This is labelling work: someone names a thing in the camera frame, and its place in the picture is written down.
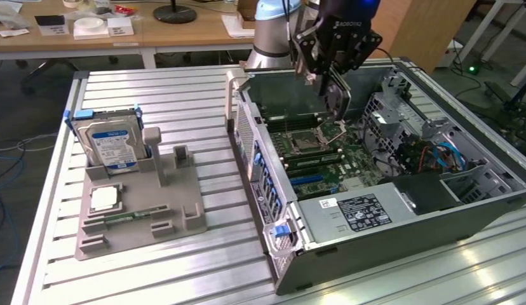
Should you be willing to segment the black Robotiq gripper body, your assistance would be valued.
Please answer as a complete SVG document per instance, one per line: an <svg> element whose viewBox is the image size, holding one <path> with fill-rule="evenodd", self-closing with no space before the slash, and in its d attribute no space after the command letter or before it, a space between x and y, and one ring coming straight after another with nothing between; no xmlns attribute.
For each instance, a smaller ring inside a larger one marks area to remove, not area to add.
<svg viewBox="0 0 526 305"><path fill-rule="evenodd" d="M317 40L324 59L336 68L339 44L352 32L365 33L376 15L379 1L320 1L317 12Z"/></svg>

